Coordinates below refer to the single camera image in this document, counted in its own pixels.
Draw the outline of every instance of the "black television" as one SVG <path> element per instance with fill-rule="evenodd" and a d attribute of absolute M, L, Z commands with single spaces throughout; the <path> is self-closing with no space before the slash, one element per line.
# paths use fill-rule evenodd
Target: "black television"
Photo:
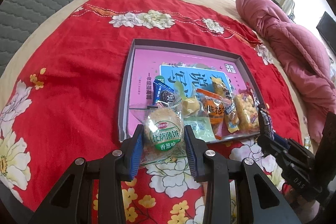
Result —
<path fill-rule="evenodd" d="M 320 22 L 316 26 L 323 40 L 329 45 L 330 49 L 336 55 L 336 22 L 327 13 L 324 12 Z"/>

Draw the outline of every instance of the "blue oreo package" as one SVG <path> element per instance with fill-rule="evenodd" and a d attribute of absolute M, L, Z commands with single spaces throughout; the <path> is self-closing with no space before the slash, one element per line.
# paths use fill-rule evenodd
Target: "blue oreo package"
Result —
<path fill-rule="evenodd" d="M 174 90 L 162 83 L 160 80 L 153 81 L 153 105 L 161 103 L 164 107 L 169 107 L 175 100 Z"/>

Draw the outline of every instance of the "silver screw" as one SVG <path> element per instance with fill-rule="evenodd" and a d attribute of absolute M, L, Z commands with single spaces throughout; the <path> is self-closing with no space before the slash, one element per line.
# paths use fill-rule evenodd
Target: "silver screw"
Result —
<path fill-rule="evenodd" d="M 119 157 L 119 156 L 121 156 L 122 153 L 123 153 L 123 152 L 122 152 L 121 150 L 117 149 L 117 150 L 114 150 L 114 151 L 112 152 L 112 155 L 114 155 L 114 156 L 116 156 L 116 157 Z"/>
<path fill-rule="evenodd" d="M 244 160 L 244 162 L 247 164 L 247 165 L 252 165 L 254 163 L 254 160 L 252 160 L 251 158 L 246 158 Z"/>
<path fill-rule="evenodd" d="M 84 163 L 84 159 L 83 158 L 78 158 L 75 160 L 75 164 L 76 165 L 82 165 Z"/>
<path fill-rule="evenodd" d="M 216 154 L 216 152 L 213 151 L 213 150 L 207 150 L 207 151 L 205 152 L 205 154 L 206 154 L 207 156 L 209 156 L 209 157 L 213 157 L 213 156 Z"/>

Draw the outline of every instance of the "red logo on label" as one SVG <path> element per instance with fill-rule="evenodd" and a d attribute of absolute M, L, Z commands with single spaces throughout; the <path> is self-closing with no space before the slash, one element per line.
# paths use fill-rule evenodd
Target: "red logo on label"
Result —
<path fill-rule="evenodd" d="M 158 129 L 163 129 L 163 128 L 166 128 L 168 126 L 168 123 L 167 122 L 162 122 L 162 123 L 159 123 L 157 125 L 157 128 Z"/>

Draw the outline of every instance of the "pink quilt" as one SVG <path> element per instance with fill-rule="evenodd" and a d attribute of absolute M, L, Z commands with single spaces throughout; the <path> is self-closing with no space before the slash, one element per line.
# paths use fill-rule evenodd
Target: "pink quilt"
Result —
<path fill-rule="evenodd" d="M 311 138 L 320 142 L 327 113 L 336 112 L 336 90 L 324 45 L 306 28 L 292 23 L 271 0 L 236 0 L 236 8 L 270 43 L 306 104 Z"/>

